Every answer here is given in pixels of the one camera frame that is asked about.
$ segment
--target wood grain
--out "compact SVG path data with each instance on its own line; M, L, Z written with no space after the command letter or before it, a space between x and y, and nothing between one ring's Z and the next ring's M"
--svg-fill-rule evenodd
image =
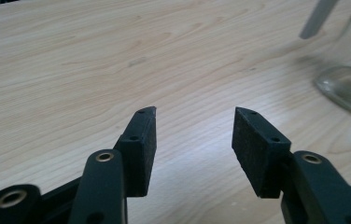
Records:
M315 1L32 0L0 6L0 189L43 193L114 146L134 111L158 107L148 196L131 224L284 223L231 148L236 106L292 150L326 156L351 184L351 114L312 79L351 15L341 1L300 40Z

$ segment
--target wooden table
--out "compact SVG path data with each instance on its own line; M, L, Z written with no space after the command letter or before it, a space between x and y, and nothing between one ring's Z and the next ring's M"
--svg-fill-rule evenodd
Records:
M158 107L140 223L284 223L231 148L234 108L259 111L351 185L351 114L313 86L351 15L341 1L298 38L316 1L31 0L0 6L0 189L46 193L114 146L134 111Z

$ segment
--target light wood surface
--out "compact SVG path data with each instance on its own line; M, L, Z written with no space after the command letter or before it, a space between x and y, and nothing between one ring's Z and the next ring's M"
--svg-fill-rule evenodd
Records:
M351 185L351 114L312 84L351 15L298 34L316 1L31 0L0 6L0 189L48 192L155 105L158 149L140 223L284 223L232 151L234 108L259 111Z

